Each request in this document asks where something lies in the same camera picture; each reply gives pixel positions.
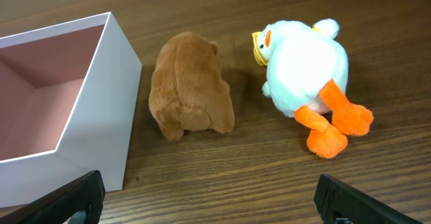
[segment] brown fur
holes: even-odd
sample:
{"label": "brown fur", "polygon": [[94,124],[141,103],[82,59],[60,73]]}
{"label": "brown fur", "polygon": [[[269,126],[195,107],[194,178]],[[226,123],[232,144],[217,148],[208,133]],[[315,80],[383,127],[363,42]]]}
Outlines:
{"label": "brown fur", "polygon": [[229,85],[222,80],[215,42],[183,32],[161,49],[153,72],[150,111],[164,136],[179,140],[184,130],[234,128]]}

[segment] wooden table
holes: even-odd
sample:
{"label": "wooden table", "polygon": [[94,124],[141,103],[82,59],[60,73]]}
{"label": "wooden table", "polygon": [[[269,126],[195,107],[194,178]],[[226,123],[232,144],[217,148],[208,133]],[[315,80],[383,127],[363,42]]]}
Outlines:
{"label": "wooden table", "polygon": [[[321,223],[320,174],[431,223],[431,0],[0,1],[0,36],[112,11],[144,65],[125,190],[107,195],[101,223]],[[330,161],[262,96],[251,38],[277,20],[326,17],[350,56],[347,95],[375,116],[370,134]],[[148,110],[150,78],[161,46],[185,30],[218,41],[236,128],[169,143]]]}

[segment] plush bear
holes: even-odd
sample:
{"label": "plush bear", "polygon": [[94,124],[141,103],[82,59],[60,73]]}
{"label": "plush bear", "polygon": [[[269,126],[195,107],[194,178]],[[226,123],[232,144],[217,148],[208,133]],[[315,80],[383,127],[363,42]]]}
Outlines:
{"label": "plush bear", "polygon": [[[347,146],[346,135],[365,135],[372,112],[345,96],[347,53],[334,38],[338,23],[321,20],[312,28],[302,22],[280,21],[253,34],[254,55],[267,65],[263,94],[288,117],[311,129],[308,148],[332,158]],[[332,124],[321,114],[333,112]]]}
{"label": "plush bear", "polygon": [[149,103],[168,140],[179,140],[184,130],[233,130],[230,88],[222,79],[217,52],[216,42],[192,32],[180,33],[162,47]]}

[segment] white plush duck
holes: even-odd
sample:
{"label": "white plush duck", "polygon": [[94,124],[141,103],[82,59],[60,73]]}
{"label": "white plush duck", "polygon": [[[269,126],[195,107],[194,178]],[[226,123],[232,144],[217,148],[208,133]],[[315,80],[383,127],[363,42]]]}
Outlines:
{"label": "white plush duck", "polygon": [[[334,38],[339,31],[332,19],[312,28],[296,21],[280,21],[253,33],[254,54],[267,65],[263,94],[288,117],[311,128],[309,149],[332,158],[347,146],[345,135],[365,135],[371,111],[345,97],[348,60]],[[332,124],[321,114],[333,111]]]}

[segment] open box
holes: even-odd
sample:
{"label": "open box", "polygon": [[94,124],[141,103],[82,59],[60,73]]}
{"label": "open box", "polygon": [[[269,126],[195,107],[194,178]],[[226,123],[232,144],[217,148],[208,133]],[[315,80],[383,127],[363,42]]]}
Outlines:
{"label": "open box", "polygon": [[92,170],[120,190],[141,67],[111,13],[0,38],[0,208]]}

